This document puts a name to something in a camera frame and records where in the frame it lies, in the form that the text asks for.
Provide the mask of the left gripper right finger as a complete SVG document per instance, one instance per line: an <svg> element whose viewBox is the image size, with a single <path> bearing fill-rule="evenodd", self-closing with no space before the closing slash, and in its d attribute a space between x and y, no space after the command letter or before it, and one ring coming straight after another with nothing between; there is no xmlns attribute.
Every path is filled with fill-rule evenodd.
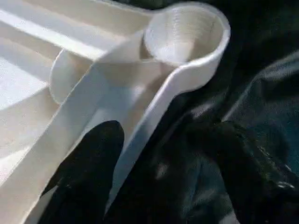
<svg viewBox="0 0 299 224"><path fill-rule="evenodd" d="M298 223L299 177L244 127L230 121L193 125L187 141L219 167L241 224Z"/></svg>

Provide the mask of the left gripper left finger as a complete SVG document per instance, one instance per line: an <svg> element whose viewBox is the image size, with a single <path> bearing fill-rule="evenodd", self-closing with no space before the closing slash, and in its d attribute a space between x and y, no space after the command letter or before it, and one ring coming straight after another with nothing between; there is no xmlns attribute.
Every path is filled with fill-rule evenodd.
<svg viewBox="0 0 299 224"><path fill-rule="evenodd" d="M44 190L57 186L39 219L40 224L100 224L113 173L121 155L124 131L116 120L88 131L59 165Z"/></svg>

